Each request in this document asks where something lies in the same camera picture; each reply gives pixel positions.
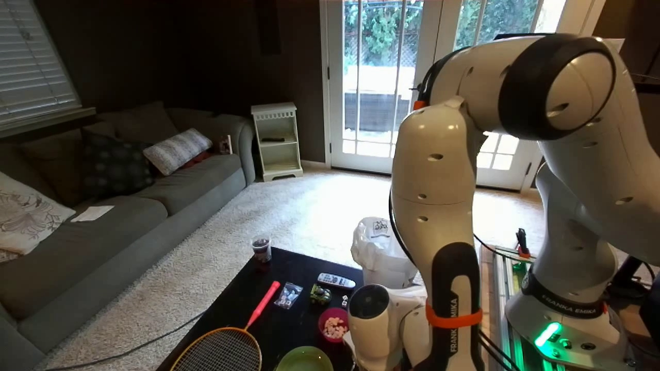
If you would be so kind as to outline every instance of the carpet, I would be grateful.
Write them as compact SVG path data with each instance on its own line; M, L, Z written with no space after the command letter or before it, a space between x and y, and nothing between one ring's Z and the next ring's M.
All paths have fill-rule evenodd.
M114 356L186 323L201 314L252 257L249 245L256 238L268 238L283 249L356 266L351 256L353 232L364 217L387 219L387 193L387 177L323 169L252 184L38 369ZM495 245L511 245L515 228L525 226L529 247L538 247L545 232L541 221L536 191L478 189L474 195L474 232ZM157 369L187 329L190 325L183 325L127 356L83 369Z

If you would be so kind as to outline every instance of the gray couch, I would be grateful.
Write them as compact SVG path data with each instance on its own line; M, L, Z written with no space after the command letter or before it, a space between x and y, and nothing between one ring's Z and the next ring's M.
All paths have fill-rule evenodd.
M93 223L64 223L28 256L0 263L1 371L34 369L48 352L253 182L253 132L246 118L212 118L193 109L166 109L166 118L178 131L198 128L208 138L230 135L234 154L211 157L190 169L157 177L135 193L96 202L114 208ZM141 115L124 122L108 115L101 125L104 131L124 125L126 132L138 124ZM45 152L49 161L58 151L80 146L78 140L78 131L71 131L26 144L1 144L0 172L61 201L48 177L52 169L44 169L54 164L26 157L26 148ZM76 210L88 206L85 201L64 204Z

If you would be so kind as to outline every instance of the window blind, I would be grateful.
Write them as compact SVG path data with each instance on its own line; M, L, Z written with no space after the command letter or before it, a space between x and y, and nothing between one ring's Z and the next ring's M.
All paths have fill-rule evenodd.
M78 94L31 0L0 0L0 136L80 109Z

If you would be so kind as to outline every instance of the white bag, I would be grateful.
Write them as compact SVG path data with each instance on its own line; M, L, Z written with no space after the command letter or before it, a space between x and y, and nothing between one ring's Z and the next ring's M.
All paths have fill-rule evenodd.
M412 284L416 269L397 245L389 221L364 217L353 232L353 259L362 266L364 284L404 288Z

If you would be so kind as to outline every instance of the badminton racket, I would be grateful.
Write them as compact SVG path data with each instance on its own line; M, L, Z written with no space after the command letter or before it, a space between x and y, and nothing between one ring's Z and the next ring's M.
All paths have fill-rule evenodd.
M170 371L259 371L261 348L247 329L261 316L279 286L280 283L272 281L270 288L252 311L246 327L223 325L201 335L183 348Z

